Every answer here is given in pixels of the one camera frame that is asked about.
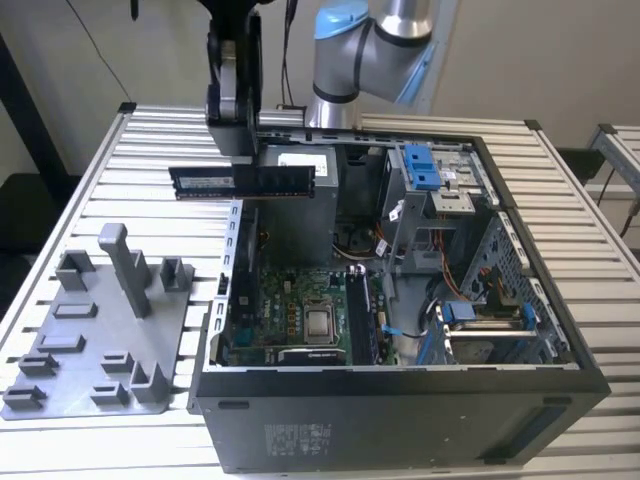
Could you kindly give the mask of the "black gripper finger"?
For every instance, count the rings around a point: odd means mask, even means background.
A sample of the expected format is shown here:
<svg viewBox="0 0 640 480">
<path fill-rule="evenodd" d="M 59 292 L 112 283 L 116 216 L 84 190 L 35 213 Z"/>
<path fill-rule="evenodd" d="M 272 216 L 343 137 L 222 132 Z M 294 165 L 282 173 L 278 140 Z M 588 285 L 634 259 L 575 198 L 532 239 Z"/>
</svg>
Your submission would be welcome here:
<svg viewBox="0 0 640 480">
<path fill-rule="evenodd" d="M 223 156 L 241 157 L 230 167 L 213 167 L 205 174 L 205 196 L 261 196 L 257 157 L 257 124 L 260 104 L 255 104 L 253 87 L 242 90 L 231 100 L 231 116 L 223 113 L 224 98 L 220 84 L 207 88 L 206 125 Z"/>
</svg>

